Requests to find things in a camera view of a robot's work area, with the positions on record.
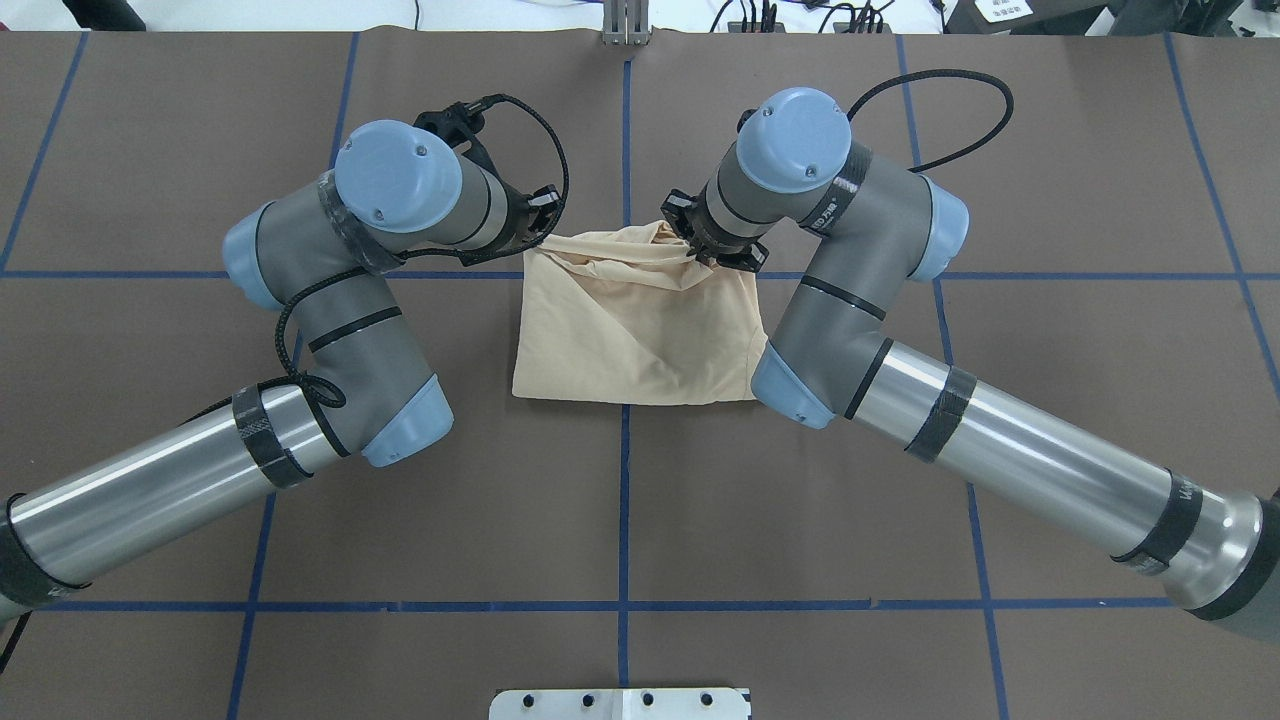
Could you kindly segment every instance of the folded cloth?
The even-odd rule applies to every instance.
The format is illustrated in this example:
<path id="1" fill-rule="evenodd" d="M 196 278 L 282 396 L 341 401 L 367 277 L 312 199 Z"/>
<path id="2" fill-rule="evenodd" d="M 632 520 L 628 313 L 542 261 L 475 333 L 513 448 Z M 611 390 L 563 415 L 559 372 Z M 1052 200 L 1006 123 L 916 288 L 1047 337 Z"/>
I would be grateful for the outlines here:
<path id="1" fill-rule="evenodd" d="M 634 405 L 753 400 L 755 275 L 708 268 L 658 222 L 525 252 L 512 395 Z"/>

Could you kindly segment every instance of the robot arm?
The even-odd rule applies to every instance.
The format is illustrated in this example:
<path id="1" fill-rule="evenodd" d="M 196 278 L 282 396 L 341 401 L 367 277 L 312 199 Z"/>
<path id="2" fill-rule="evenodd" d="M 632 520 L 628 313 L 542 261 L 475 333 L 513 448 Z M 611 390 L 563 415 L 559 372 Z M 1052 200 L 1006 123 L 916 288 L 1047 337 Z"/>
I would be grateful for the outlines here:
<path id="1" fill-rule="evenodd" d="M 224 406 L 60 483 L 9 500 L 0 519 L 0 621 L 361 452 L 384 466 L 443 437 L 453 414 L 383 273 L 417 254 L 463 263 L 540 242 L 563 200 L 504 183 L 475 133 L 506 96 L 357 128 L 332 170 L 227 234 L 232 282 L 292 313 L 311 374 L 238 391 Z M 559 150 L 559 143 L 552 133 Z M 453 147 L 470 142 L 456 154 Z M 419 245 L 444 246 L 408 251 Z"/>
<path id="2" fill-rule="evenodd" d="M 1155 577 L 1197 618 L 1280 642 L 1280 502 L 1203 489 L 884 337 L 905 281 L 960 250 L 964 204 L 852 142 L 817 90 L 744 120 L 698 197 L 672 191 L 663 211 L 700 259 L 751 272 L 782 218 L 822 238 L 753 378 L 760 402 L 810 428 L 874 428 Z"/>

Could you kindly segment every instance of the metallic tube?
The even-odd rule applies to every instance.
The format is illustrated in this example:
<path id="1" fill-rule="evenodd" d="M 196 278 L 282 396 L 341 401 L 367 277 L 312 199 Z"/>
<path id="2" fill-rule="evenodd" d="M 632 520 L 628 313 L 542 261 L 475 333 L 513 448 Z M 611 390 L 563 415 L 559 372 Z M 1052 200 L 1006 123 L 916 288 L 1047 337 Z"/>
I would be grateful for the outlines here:
<path id="1" fill-rule="evenodd" d="M 895 343 L 854 419 L 910 442 L 947 372 Z M 1165 468 L 982 383 L 936 462 L 1114 556 L 1143 542 L 1170 489 Z"/>
<path id="2" fill-rule="evenodd" d="M 338 459 L 296 386 L 262 401 L 305 470 Z M 19 498 L 10 521 L 41 569 L 82 584 L 274 489 L 223 407 Z"/>

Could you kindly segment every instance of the white floor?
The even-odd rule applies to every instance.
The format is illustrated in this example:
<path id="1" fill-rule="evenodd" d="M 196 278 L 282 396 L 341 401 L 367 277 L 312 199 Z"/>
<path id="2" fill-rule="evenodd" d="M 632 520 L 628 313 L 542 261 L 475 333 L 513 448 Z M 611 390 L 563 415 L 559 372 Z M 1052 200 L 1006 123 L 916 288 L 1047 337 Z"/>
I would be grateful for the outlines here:
<path id="1" fill-rule="evenodd" d="M 413 27 L 413 0 L 132 0 L 147 27 L 157 31 L 347 31 L 375 26 Z M 421 29 L 558 29 L 599 28 L 603 9 L 588 0 L 419 0 Z M 719 0 L 650 0 L 650 22 L 686 32 L 707 32 Z M 735 3 L 721 20 L 741 19 Z M 778 6 L 787 32 L 815 32 L 826 10 L 806 10 L 795 1 Z M 845 12 L 833 19 L 844 20 Z M 928 0 L 893 0 L 884 19 L 900 33 L 938 33 L 937 12 Z M 1280 35 L 1280 18 L 1258 13 L 1245 0 L 1231 18 L 1258 35 Z M 5 0 L 0 22 L 12 29 L 78 29 L 58 0 Z"/>

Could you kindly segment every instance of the blue plastic cover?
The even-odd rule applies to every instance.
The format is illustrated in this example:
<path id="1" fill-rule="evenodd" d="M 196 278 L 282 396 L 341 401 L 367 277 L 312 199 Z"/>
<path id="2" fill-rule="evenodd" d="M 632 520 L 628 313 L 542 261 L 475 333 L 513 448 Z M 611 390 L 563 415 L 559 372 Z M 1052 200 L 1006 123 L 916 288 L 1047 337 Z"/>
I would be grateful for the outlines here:
<path id="1" fill-rule="evenodd" d="M 969 209 L 964 202 L 932 179 L 925 177 L 924 182 L 929 183 L 933 220 L 929 224 L 929 241 L 924 246 L 924 255 L 915 272 L 910 274 L 910 279 L 915 282 L 931 282 L 941 275 L 951 264 L 951 259 L 960 252 L 964 238 L 969 234 Z"/>
<path id="2" fill-rule="evenodd" d="M 764 345 L 764 355 L 751 375 L 751 392 L 764 405 L 808 428 L 820 430 L 836 416 L 796 377 L 772 342 Z"/>
<path id="3" fill-rule="evenodd" d="M 390 423 L 378 430 L 361 452 L 374 468 L 385 468 L 448 434 L 453 410 L 444 398 L 438 375 L 431 375 Z"/>
<path id="4" fill-rule="evenodd" d="M 854 132 L 840 105 L 812 87 L 764 101 L 737 133 L 737 164 L 765 190 L 795 195 L 823 187 L 845 167 Z"/>
<path id="5" fill-rule="evenodd" d="M 338 151 L 333 174 L 351 213 L 387 232 L 426 229 L 462 195 L 462 165 L 453 149 L 399 120 L 356 128 Z"/>
<path id="6" fill-rule="evenodd" d="M 244 296 L 255 305 L 279 311 L 284 305 L 266 287 L 262 269 L 257 264 L 257 223 L 262 219 L 262 211 L 268 205 L 270 202 L 253 210 L 227 231 L 227 237 L 223 238 L 223 266 L 227 268 L 232 283 L 244 291 Z"/>

